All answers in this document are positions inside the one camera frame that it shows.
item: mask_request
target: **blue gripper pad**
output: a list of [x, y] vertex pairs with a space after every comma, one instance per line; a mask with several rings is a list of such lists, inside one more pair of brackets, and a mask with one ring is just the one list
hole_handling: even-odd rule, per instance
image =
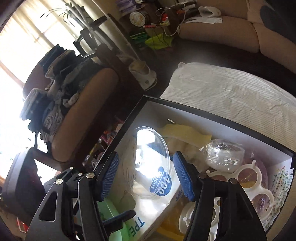
[[184, 195], [191, 201], [194, 201], [195, 195], [193, 193], [192, 181], [190, 180], [189, 174], [186, 171], [185, 165], [187, 164], [182, 153], [177, 151], [173, 156], [174, 168], [178, 175], [180, 184], [182, 186]]
[[113, 180], [114, 180], [114, 177], [115, 177], [118, 165], [119, 165], [119, 156], [118, 156], [117, 152], [115, 152], [115, 155], [110, 156], [109, 158], [112, 158], [112, 160], [111, 160], [110, 167], [107, 170], [107, 172], [106, 172], [106, 174], [105, 174], [105, 176], [103, 178], [103, 181], [102, 181], [102, 188], [101, 188], [101, 198], [102, 198], [102, 200], [110, 192], [110, 188], [111, 188], [111, 185], [113, 183]]

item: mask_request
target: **clear plastic lid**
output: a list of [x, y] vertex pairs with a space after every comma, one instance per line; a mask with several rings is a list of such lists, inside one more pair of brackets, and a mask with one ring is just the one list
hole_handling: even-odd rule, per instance
[[169, 157], [160, 134], [150, 127], [136, 128], [122, 159], [126, 190], [140, 198], [163, 196], [170, 170]]

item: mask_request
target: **pile of clothes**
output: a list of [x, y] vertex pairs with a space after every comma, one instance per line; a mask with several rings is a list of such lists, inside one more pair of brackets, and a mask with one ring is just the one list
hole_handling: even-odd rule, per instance
[[104, 67], [91, 59], [76, 56], [73, 50], [59, 45], [51, 49], [39, 63], [45, 76], [52, 81], [45, 89], [34, 88], [25, 99], [22, 120], [31, 120], [28, 128], [40, 132], [40, 138], [50, 144], [72, 105], [89, 80]]

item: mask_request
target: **white slipper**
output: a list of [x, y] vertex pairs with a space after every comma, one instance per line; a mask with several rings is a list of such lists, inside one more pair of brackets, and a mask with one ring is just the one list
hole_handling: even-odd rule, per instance
[[220, 17], [221, 11], [216, 7], [199, 7], [200, 16], [204, 18]]

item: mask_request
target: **floor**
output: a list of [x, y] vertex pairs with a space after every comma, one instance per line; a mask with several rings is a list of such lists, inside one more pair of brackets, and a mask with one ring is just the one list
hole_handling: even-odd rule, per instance
[[200, 62], [242, 70], [266, 79], [296, 96], [296, 74], [261, 53], [177, 38], [171, 48], [158, 51], [146, 48], [142, 54], [150, 69], [157, 73], [156, 86], [146, 92], [150, 96], [161, 96], [180, 62]]

